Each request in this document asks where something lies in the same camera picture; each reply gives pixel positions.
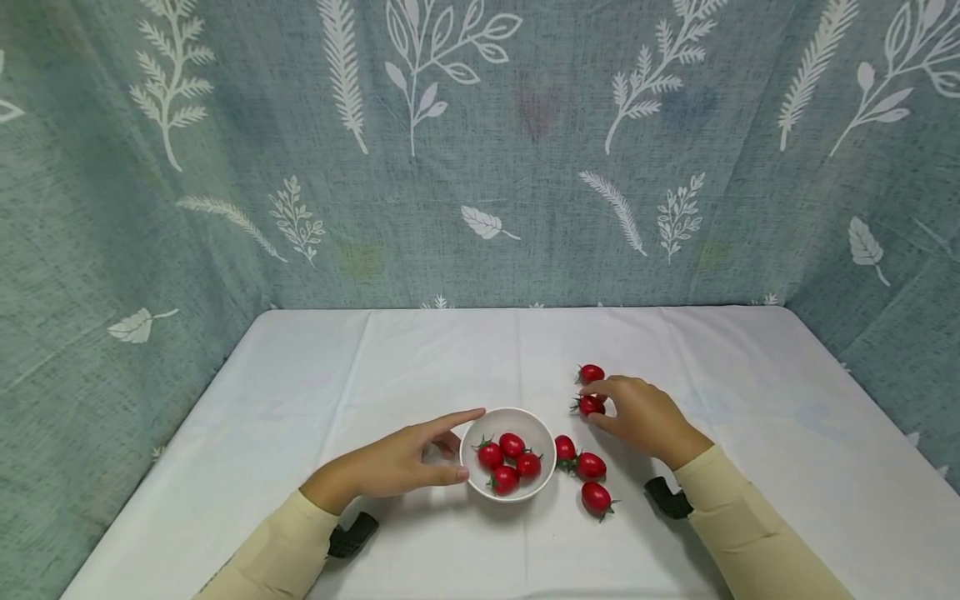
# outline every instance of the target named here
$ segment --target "wall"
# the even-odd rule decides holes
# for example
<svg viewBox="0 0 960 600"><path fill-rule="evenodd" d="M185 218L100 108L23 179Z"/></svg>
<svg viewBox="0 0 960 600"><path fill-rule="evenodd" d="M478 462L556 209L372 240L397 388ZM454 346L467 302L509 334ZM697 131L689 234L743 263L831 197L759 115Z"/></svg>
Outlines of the wall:
<svg viewBox="0 0 960 600"><path fill-rule="evenodd" d="M171 1L0 7L17 597L271 304L786 303L960 484L956 2Z"/></svg>

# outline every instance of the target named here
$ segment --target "sleeve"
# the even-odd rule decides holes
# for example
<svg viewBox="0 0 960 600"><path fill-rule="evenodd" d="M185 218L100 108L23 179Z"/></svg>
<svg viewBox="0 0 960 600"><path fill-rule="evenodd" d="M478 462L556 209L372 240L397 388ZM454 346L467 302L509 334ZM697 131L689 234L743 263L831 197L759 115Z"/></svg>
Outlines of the sleeve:
<svg viewBox="0 0 960 600"><path fill-rule="evenodd" d="M295 491L194 600L302 600L324 568L337 519Z"/></svg>
<svg viewBox="0 0 960 600"><path fill-rule="evenodd" d="M719 446L675 474L690 523L737 600L852 600Z"/></svg>

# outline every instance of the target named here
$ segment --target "finger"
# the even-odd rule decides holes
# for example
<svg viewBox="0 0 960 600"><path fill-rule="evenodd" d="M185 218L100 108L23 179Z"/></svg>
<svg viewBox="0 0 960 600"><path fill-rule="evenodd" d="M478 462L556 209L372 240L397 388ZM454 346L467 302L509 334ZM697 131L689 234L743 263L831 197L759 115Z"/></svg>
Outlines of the finger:
<svg viewBox="0 0 960 600"><path fill-rule="evenodd" d="M597 429L602 429L613 436L616 435L616 419L601 415L599 413L591 413L589 416L587 416L587 422L596 426Z"/></svg>
<svg viewBox="0 0 960 600"><path fill-rule="evenodd" d="M601 379L600 381L594 381L593 383L587 385L580 391L581 396L588 396L590 394L602 394L603 396L609 396L616 401L616 390L619 389L619 384L616 379Z"/></svg>
<svg viewBox="0 0 960 600"><path fill-rule="evenodd" d="M466 467L453 465L422 465L417 469L418 487L453 486L464 483L470 477Z"/></svg>
<svg viewBox="0 0 960 600"><path fill-rule="evenodd" d="M433 443L436 444L440 450L446 448L450 454L456 454L460 451L460 436L452 431L445 431L435 437Z"/></svg>
<svg viewBox="0 0 960 600"><path fill-rule="evenodd" d="M421 423L420 426L422 426L428 434L428 439L432 440L457 425L480 419L486 412L486 408L474 408L473 410L460 411L459 413L450 413L449 415L443 415L442 417L429 420L426 423Z"/></svg>

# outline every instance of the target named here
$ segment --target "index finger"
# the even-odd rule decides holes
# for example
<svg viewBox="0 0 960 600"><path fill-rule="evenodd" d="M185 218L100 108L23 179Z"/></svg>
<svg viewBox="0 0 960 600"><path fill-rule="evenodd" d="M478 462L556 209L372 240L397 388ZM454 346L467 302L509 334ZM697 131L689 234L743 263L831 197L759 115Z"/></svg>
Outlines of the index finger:
<svg viewBox="0 0 960 600"><path fill-rule="evenodd" d="M619 386L616 385L615 379L600 379L599 381L594 381L587 386L584 386L580 390L581 396L589 396L591 394L602 394L603 396L609 396L613 398L613 401L616 401L616 392L619 390Z"/></svg>
<svg viewBox="0 0 960 600"><path fill-rule="evenodd" d="M472 420L480 419L486 412L486 408L474 408L468 411L460 411L459 413L443 415L442 417L437 417L436 419L429 420L425 423L421 423L420 425L424 427L426 430L426 435L428 435L432 440L443 432L453 429L457 425L462 425L464 423L469 423Z"/></svg>

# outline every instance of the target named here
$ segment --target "red cherry tomato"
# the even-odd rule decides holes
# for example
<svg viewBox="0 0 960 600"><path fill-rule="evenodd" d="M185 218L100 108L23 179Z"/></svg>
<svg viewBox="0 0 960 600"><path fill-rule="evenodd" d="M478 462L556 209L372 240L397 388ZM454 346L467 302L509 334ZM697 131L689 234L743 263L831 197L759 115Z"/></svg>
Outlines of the red cherry tomato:
<svg viewBox="0 0 960 600"><path fill-rule="evenodd" d="M554 444L557 447L557 467L571 470L577 460L577 448L573 445L573 440L567 436L557 436Z"/></svg>
<svg viewBox="0 0 960 600"><path fill-rule="evenodd" d="M594 381L600 381L606 376L607 374L603 372L603 369L600 369L596 365L584 365L580 368L580 372L577 373L577 383L587 385Z"/></svg>
<svg viewBox="0 0 960 600"><path fill-rule="evenodd" d="M610 498L610 492L595 481L587 481L580 489L580 499L587 511L603 522L607 515L613 514L613 504L617 500Z"/></svg>
<svg viewBox="0 0 960 600"><path fill-rule="evenodd" d="M540 475L540 459L533 452L524 452L516 458L516 472L524 479L533 479Z"/></svg>
<svg viewBox="0 0 960 600"><path fill-rule="evenodd" d="M570 412L580 411L580 416L586 419L590 416L591 413L600 413L601 415L607 414L607 407L596 396L580 396L577 398L577 401L570 407Z"/></svg>
<svg viewBox="0 0 960 600"><path fill-rule="evenodd" d="M607 464L592 452L581 452L577 457L576 473L581 479L603 479L607 476Z"/></svg>
<svg viewBox="0 0 960 600"><path fill-rule="evenodd" d="M515 468L503 465L493 470L493 475L491 475L490 482L487 485L496 495L507 495L516 490L516 486L520 485L520 475Z"/></svg>
<svg viewBox="0 0 960 600"><path fill-rule="evenodd" d="M504 456L516 460L516 457L523 454L527 446L516 433L505 433L500 436L500 449L503 450Z"/></svg>
<svg viewBox="0 0 960 600"><path fill-rule="evenodd" d="M493 439L481 438L480 445L474 446L473 449L477 451L477 461L486 470L494 470L503 465L503 451L493 442Z"/></svg>

